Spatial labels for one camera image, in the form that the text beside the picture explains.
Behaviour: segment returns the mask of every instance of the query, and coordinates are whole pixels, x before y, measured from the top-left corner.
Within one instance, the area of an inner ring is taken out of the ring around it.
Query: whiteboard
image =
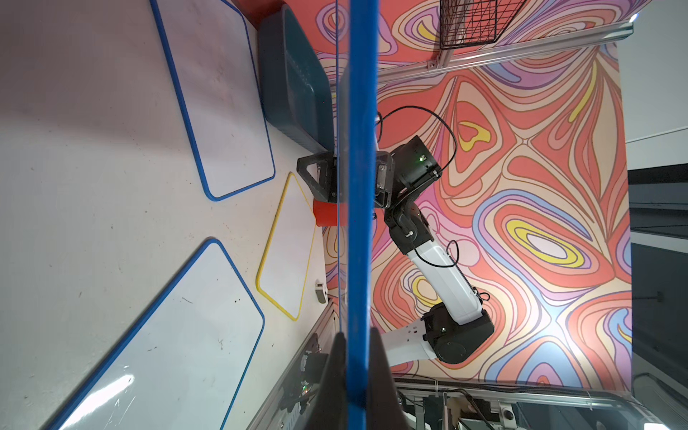
[[[203,190],[230,197],[275,177],[248,32],[223,0],[151,0]]]
[[[256,287],[294,321],[301,314],[315,237],[315,216],[310,202],[294,173],[289,172],[258,267]]]
[[[264,325],[209,239],[48,428],[222,429]]]

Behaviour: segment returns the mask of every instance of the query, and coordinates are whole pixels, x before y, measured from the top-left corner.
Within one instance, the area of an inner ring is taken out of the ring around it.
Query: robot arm
[[[416,136],[395,149],[391,205],[385,210],[389,235],[423,273],[442,303],[406,327],[384,333],[389,365],[424,358],[450,364],[466,360],[495,327],[454,260],[441,247],[414,200],[441,176],[437,162]]]

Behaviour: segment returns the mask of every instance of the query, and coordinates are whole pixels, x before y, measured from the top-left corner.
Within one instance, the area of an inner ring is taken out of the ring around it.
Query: metal rail
[[[460,388],[473,397],[501,402],[530,402],[539,403],[541,405],[592,407],[593,409],[625,409],[627,405],[624,403],[624,400],[636,402],[635,400],[625,399],[622,394],[619,394],[619,399],[615,399],[611,396],[599,396],[595,391],[580,390],[580,392],[576,392],[577,390],[567,389],[566,391],[569,391],[568,393],[558,391],[556,393],[552,392],[551,394],[527,391],[503,392],[489,389],[489,387],[478,389],[474,387],[463,387],[461,384],[446,384],[441,380],[437,382],[437,385],[434,382],[428,383],[427,381],[414,382],[409,378],[395,378],[395,381],[396,387],[403,390],[404,394],[418,397],[427,396],[429,394],[434,395],[438,392],[445,391],[450,397],[462,397],[463,394],[461,391],[456,391],[457,388]],[[525,387],[524,390],[528,388],[533,389],[536,387]]]
[[[327,307],[318,318],[318,321],[316,321],[316,323],[313,325],[313,328],[304,338],[303,342],[301,343],[301,346],[299,346],[299,348],[297,349],[296,354],[294,355],[294,357],[292,357],[292,360],[289,362],[287,367],[285,367],[284,372],[282,372],[282,375],[279,377],[279,379],[275,383],[275,386],[272,388],[272,391],[270,391],[265,401],[258,409],[258,412],[256,412],[248,427],[246,427],[246,430],[266,430],[268,428],[272,421],[272,417],[277,412],[277,405],[279,404],[279,399],[282,396],[282,383],[284,382],[284,379],[286,378],[292,366],[298,360],[301,360],[301,352],[303,351],[303,348],[306,346],[306,343],[310,340],[310,337],[314,333],[318,334],[318,343],[320,343],[321,346],[323,344],[327,345],[332,343],[332,339],[324,339],[320,336],[323,333],[324,329],[327,327],[327,324],[330,322],[330,318],[337,318],[332,301],[330,301],[327,304]]]
[[[633,34],[633,23],[622,22],[535,39],[534,41],[490,47],[455,56],[440,53],[439,57],[427,62],[380,70],[378,73],[378,84],[425,78],[470,67],[503,63],[504,61],[514,61],[521,58],[552,54],[587,46],[603,45],[626,39],[631,34]]]

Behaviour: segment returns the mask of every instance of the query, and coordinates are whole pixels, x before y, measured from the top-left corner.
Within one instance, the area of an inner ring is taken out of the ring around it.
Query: blue pole
[[[370,259],[375,189],[378,0],[351,0],[349,158],[349,430],[365,429],[370,349]]]

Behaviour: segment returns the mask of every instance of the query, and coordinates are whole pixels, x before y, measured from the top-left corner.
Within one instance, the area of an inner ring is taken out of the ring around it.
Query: blue frame
[[[379,0],[351,0],[347,399],[349,430],[366,428],[375,189]]]
[[[260,85],[258,83],[258,74],[256,73],[256,66],[255,62],[253,60],[253,50],[251,49],[251,42],[248,38],[248,26],[246,25],[246,19],[244,18],[243,14],[234,6],[229,4],[226,0],[219,0],[222,3],[226,4],[229,6],[232,10],[234,10],[239,16],[241,17],[241,20],[244,22],[244,30],[246,31],[246,43],[248,44],[248,52],[251,55],[251,65],[253,66],[253,75],[256,80],[256,88],[258,90],[258,97],[260,98],[260,103],[261,103],[261,110],[263,111],[263,123],[265,124],[265,135],[268,138],[268,147],[270,148],[270,159],[272,160],[272,176],[269,178],[260,180],[258,182],[255,182],[254,184],[247,185],[244,188],[238,189],[236,191],[232,191],[231,193],[227,193],[223,196],[220,197],[215,197],[209,187],[208,187],[208,181],[206,179],[206,174],[205,171],[203,170],[203,163],[201,162],[201,155],[198,153],[198,147],[196,146],[196,137],[193,134],[193,127],[191,126],[191,119],[189,118],[189,112],[186,110],[186,102],[184,101],[184,94],[182,92],[182,86],[179,82],[179,76],[177,75],[177,68],[174,64],[174,59],[172,58],[172,51],[170,50],[170,45],[169,42],[167,41],[167,33],[165,32],[165,27],[162,23],[162,16],[160,16],[160,9],[158,7],[158,2],[157,0],[150,0],[151,2],[151,8],[153,9],[153,17],[155,18],[155,24],[158,27],[158,33],[160,34],[160,42],[162,42],[162,50],[165,53],[165,59],[167,60],[167,66],[170,69],[170,76],[172,78],[172,84],[174,85],[174,90],[175,93],[177,93],[177,100],[179,102],[179,108],[182,111],[182,118],[184,119],[184,127],[186,128],[186,134],[189,135],[189,142],[191,143],[191,151],[193,152],[193,158],[196,160],[196,167],[198,168],[198,174],[201,177],[201,184],[203,185],[203,192],[206,194],[207,198],[214,201],[214,202],[219,202],[220,200],[224,200],[227,197],[231,197],[235,194],[241,193],[242,191],[248,190],[250,188],[253,188],[254,186],[263,184],[264,182],[267,182],[269,180],[272,180],[275,178],[275,157],[272,154],[272,143],[270,141],[270,133],[268,132],[268,121],[265,118],[265,108],[263,106],[263,97],[260,92]]]
[[[339,1],[334,0],[334,28],[336,28],[336,37],[334,38],[334,94],[336,96],[336,106],[337,106],[337,135],[334,140],[334,153],[337,158],[339,158],[339,149],[341,144],[339,143]],[[341,246],[339,246],[339,226],[341,225],[341,217],[339,216],[339,197],[341,196],[341,187],[339,186],[339,172],[337,173],[337,270],[339,271],[339,259],[341,257]],[[342,296],[341,296],[341,276],[337,273],[337,297],[339,297],[339,331],[342,331]]]
[[[186,272],[189,271],[191,266],[198,260],[198,258],[203,254],[203,252],[212,244],[218,244],[220,249],[222,249],[222,252],[224,252],[225,257],[227,257],[227,261],[229,261],[229,264],[232,265],[232,269],[234,270],[234,273],[237,274],[237,277],[241,281],[241,284],[244,286],[244,289],[246,290],[246,293],[248,296],[251,298],[251,301],[253,302],[253,305],[256,307],[258,310],[258,313],[260,313],[261,318],[263,319],[263,325],[261,326],[260,333],[258,333],[258,338],[256,339],[255,345],[253,345],[253,350],[251,351],[251,355],[248,357],[248,362],[246,363],[246,367],[244,368],[244,372],[241,374],[241,379],[239,379],[239,384],[237,385],[237,389],[234,391],[234,396],[232,397],[232,401],[229,404],[229,408],[227,408],[227,413],[224,416],[224,419],[222,420],[222,425],[220,425],[220,429],[222,430],[224,428],[224,425],[227,421],[227,417],[229,416],[229,411],[232,409],[232,406],[234,405],[234,400],[237,398],[237,394],[239,393],[239,388],[241,387],[241,383],[244,381],[244,376],[246,376],[246,371],[248,370],[248,366],[251,364],[251,360],[253,359],[253,354],[256,352],[256,348],[258,347],[258,342],[260,342],[260,338],[263,335],[263,330],[265,329],[265,315],[263,314],[263,311],[260,309],[258,306],[258,303],[256,302],[255,298],[253,297],[253,294],[251,294],[251,291],[248,289],[248,286],[246,285],[246,282],[244,282],[244,278],[241,277],[241,274],[239,273],[237,267],[234,265],[234,261],[229,257],[229,254],[227,253],[227,250],[224,248],[222,245],[222,242],[219,240],[212,238],[206,240],[201,247],[196,251],[196,253],[191,257],[191,259],[184,265],[183,269],[177,273],[177,275],[172,279],[172,281],[168,284],[167,287],[163,291],[160,292],[160,294],[155,298],[153,303],[143,312],[141,316],[136,320],[136,322],[131,326],[131,328],[127,331],[127,333],[121,338],[121,340],[117,343],[115,348],[108,353],[108,355],[105,357],[105,360],[103,360],[97,367],[96,370],[89,375],[88,379],[78,388],[75,394],[72,395],[72,397],[66,402],[65,406],[62,408],[62,410],[55,415],[55,417],[49,421],[49,423],[45,426],[47,430],[58,430],[62,424],[69,418],[69,416],[74,412],[74,410],[81,404],[82,400],[86,397],[86,395],[91,391],[93,386],[100,380],[100,378],[103,376],[103,374],[110,368],[112,363],[119,357],[119,355],[122,353],[124,348],[127,347],[129,342],[134,338],[134,336],[141,330],[141,328],[145,325],[145,323],[149,320],[151,315],[160,307],[160,304],[167,298],[167,296],[170,294],[170,292],[174,289],[174,287],[177,286],[179,281],[184,277]]]

